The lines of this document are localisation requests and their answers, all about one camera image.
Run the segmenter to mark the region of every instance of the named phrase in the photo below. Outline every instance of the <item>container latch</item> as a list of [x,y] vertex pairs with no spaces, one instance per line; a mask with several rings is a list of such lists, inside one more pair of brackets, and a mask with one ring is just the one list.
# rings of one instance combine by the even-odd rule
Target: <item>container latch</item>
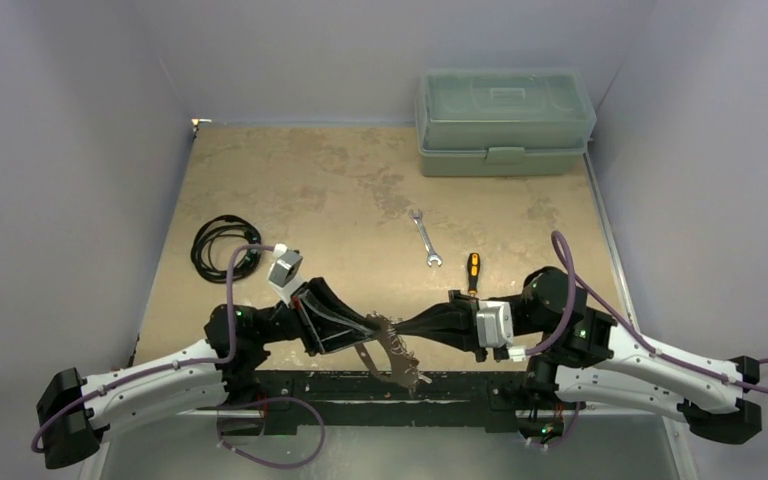
[[516,165],[525,161],[523,147],[491,147],[487,149],[484,163],[488,165]]

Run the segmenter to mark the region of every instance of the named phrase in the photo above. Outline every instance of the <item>cable connector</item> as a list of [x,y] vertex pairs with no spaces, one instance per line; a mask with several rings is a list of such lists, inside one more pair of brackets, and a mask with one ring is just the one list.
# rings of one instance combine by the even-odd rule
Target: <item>cable connector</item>
[[508,359],[512,362],[524,362],[526,358],[525,347],[508,347]]

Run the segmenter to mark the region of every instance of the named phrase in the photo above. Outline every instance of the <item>white wall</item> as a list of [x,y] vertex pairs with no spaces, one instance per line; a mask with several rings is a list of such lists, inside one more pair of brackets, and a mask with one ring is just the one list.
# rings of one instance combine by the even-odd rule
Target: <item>white wall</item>
[[0,0],[0,479],[51,376],[133,347],[189,149],[128,1]]
[[428,67],[573,65],[597,104],[655,0],[135,0],[193,116],[409,122]]
[[[768,2],[660,0],[598,116],[593,159],[644,330],[768,356]],[[768,397],[751,399],[764,431],[694,439],[701,478],[768,478]]]

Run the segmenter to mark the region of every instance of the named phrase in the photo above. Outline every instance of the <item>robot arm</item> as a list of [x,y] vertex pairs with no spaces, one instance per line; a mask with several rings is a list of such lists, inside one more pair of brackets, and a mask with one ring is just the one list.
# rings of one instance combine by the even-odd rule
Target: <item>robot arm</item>
[[[234,306],[229,316],[223,304],[205,325],[206,340],[172,355],[85,378],[75,369],[55,375],[37,404],[40,425],[50,424],[41,437],[46,466],[77,463],[101,442],[176,413],[252,401],[260,391],[255,370],[269,356],[264,348],[269,343],[300,339],[308,354],[324,355],[379,333],[380,323],[345,305],[325,280],[301,279],[298,252],[279,246],[274,255],[269,282],[281,299],[275,306]],[[583,402],[621,405],[687,422],[694,433],[723,443],[743,443],[760,431],[760,407],[743,400],[744,392],[733,382],[723,384],[650,355],[613,318],[588,308],[582,289],[576,291],[571,321],[550,348],[529,356],[525,348],[514,346],[516,336],[543,332],[545,338],[557,328],[567,280],[560,270],[544,268],[526,278],[518,295],[478,300],[451,291],[448,302],[395,324],[394,330],[472,352],[478,362],[487,359],[488,350],[496,361],[527,360],[521,384],[505,395],[534,410]],[[236,320],[235,342],[229,318]],[[659,351],[727,378],[758,382],[755,360],[709,359],[648,341]],[[234,344],[232,361],[208,363],[228,356]],[[187,363],[194,358],[205,362]],[[153,369],[157,371],[132,382],[106,387]],[[81,401],[90,394],[94,398]],[[70,404],[74,408],[60,413]]]

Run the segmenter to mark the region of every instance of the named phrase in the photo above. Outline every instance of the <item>plastic container lid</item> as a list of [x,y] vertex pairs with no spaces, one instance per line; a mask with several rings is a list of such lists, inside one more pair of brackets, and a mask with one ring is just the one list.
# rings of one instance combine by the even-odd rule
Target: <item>plastic container lid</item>
[[582,153],[596,113],[581,75],[571,68],[431,70],[417,97],[420,149]]

